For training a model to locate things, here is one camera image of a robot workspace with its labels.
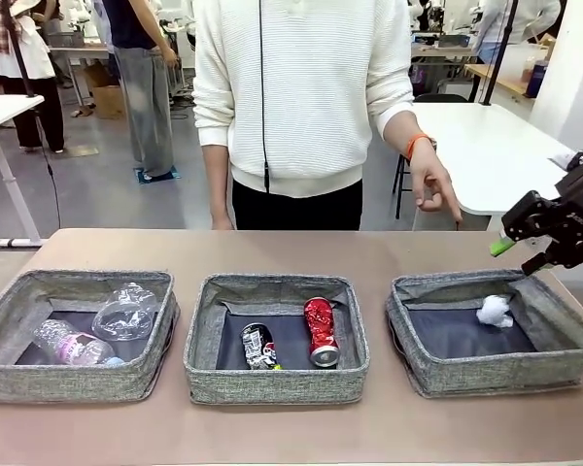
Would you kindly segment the person's left hand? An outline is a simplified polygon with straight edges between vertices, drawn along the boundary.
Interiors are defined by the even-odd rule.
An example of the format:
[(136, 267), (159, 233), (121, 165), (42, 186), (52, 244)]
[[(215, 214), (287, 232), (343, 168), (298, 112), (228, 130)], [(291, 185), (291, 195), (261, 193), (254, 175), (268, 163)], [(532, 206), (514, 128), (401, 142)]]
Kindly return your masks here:
[(462, 222), (462, 212), (450, 175), (438, 159), (427, 138), (415, 142), (410, 151), (410, 174), (416, 206), (426, 213), (447, 209), (456, 224)]

